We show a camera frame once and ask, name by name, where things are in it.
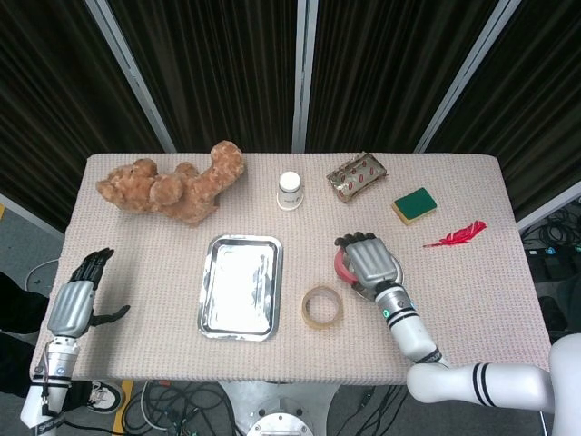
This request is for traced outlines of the red feather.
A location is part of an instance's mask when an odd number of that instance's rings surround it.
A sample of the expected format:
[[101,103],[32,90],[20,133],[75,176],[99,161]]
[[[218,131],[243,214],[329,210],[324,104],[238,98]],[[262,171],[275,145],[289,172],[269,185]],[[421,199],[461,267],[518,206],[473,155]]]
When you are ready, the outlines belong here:
[[441,238],[436,243],[425,244],[424,248],[452,246],[463,243],[469,243],[474,237],[483,232],[486,228],[487,228],[486,223],[476,220],[465,228],[459,229],[453,233],[449,233],[446,237]]

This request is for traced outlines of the rectangular steel tray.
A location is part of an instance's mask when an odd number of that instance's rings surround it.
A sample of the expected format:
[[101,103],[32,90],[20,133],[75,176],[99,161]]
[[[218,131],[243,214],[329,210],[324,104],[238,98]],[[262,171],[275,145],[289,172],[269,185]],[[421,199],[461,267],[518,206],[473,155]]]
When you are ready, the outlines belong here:
[[199,332],[209,339],[270,339],[279,327],[282,265],[282,245],[274,237],[215,237],[205,258]]

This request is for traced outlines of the beige waffle tablecloth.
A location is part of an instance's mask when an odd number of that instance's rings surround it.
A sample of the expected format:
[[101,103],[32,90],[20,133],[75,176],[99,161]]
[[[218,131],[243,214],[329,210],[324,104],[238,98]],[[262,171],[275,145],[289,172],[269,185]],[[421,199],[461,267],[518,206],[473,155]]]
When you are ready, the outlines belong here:
[[[131,309],[84,335],[77,380],[261,380],[390,384],[405,380],[399,352],[379,308],[359,297],[333,268],[336,238],[374,233],[399,259],[404,284],[431,337],[454,365],[548,365],[550,342],[499,163],[484,154],[378,154],[387,177],[348,203],[326,176],[346,154],[247,154],[242,178],[218,211],[191,227],[106,202],[96,183],[131,154],[88,158],[54,279],[66,283],[82,259],[114,249],[95,294],[97,313]],[[282,173],[298,173],[303,201],[277,204]],[[425,187],[438,207],[411,225],[393,202]],[[479,220],[469,243],[424,248]],[[223,234],[271,236],[283,249],[276,334],[263,342],[209,339],[198,329],[204,261]],[[343,318],[315,330],[301,316],[318,285],[343,300]]]

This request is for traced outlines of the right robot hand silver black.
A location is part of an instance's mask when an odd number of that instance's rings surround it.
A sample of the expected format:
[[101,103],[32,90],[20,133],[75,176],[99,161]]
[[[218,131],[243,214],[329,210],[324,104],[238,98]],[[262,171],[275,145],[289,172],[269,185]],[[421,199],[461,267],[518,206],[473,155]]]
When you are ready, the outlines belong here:
[[385,243],[374,233],[355,232],[338,237],[334,244],[349,256],[359,282],[376,296],[380,285],[397,284],[391,280],[395,266]]

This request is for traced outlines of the gold red snack packet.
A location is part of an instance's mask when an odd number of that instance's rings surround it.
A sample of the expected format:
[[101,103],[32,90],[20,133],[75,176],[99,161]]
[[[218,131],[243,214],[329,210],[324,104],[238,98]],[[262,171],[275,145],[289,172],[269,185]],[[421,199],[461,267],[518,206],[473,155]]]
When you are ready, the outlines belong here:
[[387,175],[387,169],[373,154],[362,152],[333,170],[326,178],[339,200],[348,203]]

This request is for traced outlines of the yellow tape roll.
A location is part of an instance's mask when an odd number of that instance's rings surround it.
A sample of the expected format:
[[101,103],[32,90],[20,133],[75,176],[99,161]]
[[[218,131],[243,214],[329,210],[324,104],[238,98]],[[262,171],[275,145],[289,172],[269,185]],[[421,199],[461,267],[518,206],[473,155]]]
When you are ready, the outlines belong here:
[[[326,322],[316,321],[310,314],[309,302],[317,296],[322,296],[333,302],[335,312],[332,317]],[[343,318],[343,300],[339,294],[332,288],[326,285],[318,285],[308,290],[301,301],[301,316],[303,321],[315,330],[326,330],[332,326],[337,325]]]

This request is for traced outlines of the grey partition post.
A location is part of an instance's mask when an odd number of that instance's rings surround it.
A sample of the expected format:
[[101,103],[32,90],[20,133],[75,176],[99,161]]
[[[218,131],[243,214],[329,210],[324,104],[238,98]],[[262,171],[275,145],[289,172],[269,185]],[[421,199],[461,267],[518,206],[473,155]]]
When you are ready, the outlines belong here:
[[459,67],[448,90],[442,97],[435,113],[430,118],[426,129],[420,136],[414,148],[415,154],[421,154],[427,151],[438,129],[465,91],[473,75],[487,57],[490,49],[505,30],[514,13],[520,7],[521,2],[522,0],[497,0],[494,9],[468,51],[467,56]]
[[319,0],[297,0],[291,151],[306,151]]
[[160,146],[166,153],[175,154],[176,146],[108,0],[84,0],[84,3],[121,68]]

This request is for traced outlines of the white paper cup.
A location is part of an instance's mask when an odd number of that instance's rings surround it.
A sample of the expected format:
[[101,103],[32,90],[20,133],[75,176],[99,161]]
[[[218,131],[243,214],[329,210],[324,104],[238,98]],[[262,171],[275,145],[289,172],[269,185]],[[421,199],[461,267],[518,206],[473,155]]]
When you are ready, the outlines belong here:
[[303,201],[303,185],[298,173],[288,171],[279,178],[277,204],[283,211],[300,207]]

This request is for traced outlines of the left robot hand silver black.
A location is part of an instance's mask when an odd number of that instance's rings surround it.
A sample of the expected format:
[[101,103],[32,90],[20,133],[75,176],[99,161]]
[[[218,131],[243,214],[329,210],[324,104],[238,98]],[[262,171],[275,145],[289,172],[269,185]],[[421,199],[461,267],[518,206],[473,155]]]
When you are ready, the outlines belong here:
[[124,305],[114,313],[94,313],[95,293],[113,254],[111,248],[88,254],[58,291],[47,323],[53,336],[78,339],[91,327],[116,322],[130,311],[131,306]]

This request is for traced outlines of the green yellow sponge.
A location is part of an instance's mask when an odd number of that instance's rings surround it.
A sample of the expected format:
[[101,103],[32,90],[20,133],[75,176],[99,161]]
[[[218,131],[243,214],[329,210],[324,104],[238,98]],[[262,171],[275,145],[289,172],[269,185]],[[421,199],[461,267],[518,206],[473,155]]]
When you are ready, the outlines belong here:
[[411,225],[425,215],[437,210],[437,203],[425,187],[396,199],[392,209],[406,225]]

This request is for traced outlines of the brown teddy bear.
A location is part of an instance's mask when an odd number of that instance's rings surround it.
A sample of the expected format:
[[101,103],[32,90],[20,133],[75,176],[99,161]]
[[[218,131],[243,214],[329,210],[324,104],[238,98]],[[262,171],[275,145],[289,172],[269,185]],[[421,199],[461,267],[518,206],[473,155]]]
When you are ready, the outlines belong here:
[[159,173],[157,164],[142,158],[113,169],[96,183],[105,201],[129,213],[158,213],[196,226],[218,209],[216,198],[243,175],[241,149],[221,141],[210,152],[211,165],[203,172],[189,162],[172,173]]

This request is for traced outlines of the black white sneaker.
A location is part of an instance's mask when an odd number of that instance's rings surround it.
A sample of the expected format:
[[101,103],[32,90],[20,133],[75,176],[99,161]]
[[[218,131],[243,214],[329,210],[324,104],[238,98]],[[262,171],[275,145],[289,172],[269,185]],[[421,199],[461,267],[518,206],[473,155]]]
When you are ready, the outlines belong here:
[[117,412],[124,404],[125,393],[116,385],[103,381],[93,381],[92,389],[85,406],[93,412],[111,414]]

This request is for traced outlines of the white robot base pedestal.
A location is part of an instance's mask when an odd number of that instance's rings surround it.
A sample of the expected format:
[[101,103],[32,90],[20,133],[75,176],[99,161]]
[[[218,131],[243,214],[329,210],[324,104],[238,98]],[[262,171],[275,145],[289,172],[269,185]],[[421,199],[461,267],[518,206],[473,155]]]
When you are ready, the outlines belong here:
[[222,381],[242,436],[328,436],[340,386],[328,383]]

